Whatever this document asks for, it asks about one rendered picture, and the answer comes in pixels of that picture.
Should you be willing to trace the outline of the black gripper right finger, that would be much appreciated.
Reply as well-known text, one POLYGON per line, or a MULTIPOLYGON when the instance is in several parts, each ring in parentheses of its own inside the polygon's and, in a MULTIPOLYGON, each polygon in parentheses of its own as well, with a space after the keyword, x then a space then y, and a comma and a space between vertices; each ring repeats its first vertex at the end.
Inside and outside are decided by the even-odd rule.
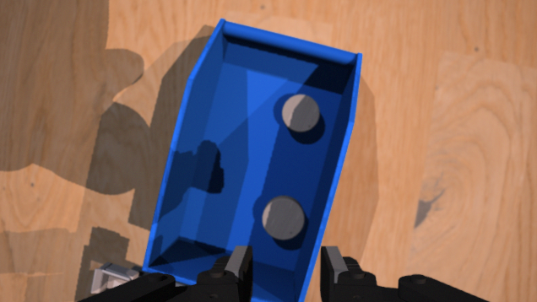
POLYGON ((321 246, 320 294, 322 302, 489 302, 421 274, 401 277, 397 289, 378 286, 337 246, 321 246))

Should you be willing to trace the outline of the grey metal disc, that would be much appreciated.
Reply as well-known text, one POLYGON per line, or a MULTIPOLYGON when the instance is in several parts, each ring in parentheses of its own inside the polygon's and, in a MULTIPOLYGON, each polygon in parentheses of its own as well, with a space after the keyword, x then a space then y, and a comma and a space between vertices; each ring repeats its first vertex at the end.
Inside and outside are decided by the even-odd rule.
POLYGON ((307 132, 319 120, 320 110, 317 102, 308 95, 297 94, 290 97, 282 109, 285 125, 294 132, 307 132))
POLYGON ((278 196, 271 199, 263 211, 263 227, 277 240, 296 237, 305 222, 302 206, 293 197, 278 196))

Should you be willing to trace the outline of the blue bin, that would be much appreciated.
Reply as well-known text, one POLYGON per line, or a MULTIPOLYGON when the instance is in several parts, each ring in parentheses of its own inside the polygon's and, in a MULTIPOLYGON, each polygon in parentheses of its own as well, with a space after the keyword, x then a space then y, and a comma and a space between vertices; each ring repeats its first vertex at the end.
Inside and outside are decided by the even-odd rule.
POLYGON ((251 245, 251 302, 304 302, 355 123, 361 61, 220 19, 187 80, 142 271, 193 285, 236 245, 251 245), (320 109, 307 132, 282 118, 296 94, 320 109), (278 196, 305 214, 290 240, 263 227, 278 196))

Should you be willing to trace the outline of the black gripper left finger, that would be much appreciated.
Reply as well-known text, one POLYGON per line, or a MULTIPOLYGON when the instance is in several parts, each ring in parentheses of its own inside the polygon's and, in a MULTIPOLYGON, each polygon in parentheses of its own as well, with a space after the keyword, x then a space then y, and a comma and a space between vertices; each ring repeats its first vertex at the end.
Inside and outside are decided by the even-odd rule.
POLYGON ((170 274, 152 272, 78 302, 251 302, 252 246, 236 245, 193 285, 176 287, 170 274))

